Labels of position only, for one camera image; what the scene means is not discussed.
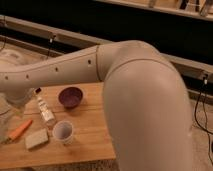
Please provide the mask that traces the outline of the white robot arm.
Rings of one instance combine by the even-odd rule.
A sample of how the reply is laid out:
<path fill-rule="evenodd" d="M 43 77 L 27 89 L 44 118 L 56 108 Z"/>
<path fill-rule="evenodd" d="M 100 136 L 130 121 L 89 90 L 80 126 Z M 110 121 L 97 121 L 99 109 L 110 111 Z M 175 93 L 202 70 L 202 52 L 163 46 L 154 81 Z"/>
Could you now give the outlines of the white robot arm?
<path fill-rule="evenodd" d="M 0 92 L 13 105 L 32 88 L 98 81 L 120 171 L 193 170 L 187 88 L 152 45 L 114 42 L 34 64 L 0 52 Z"/>

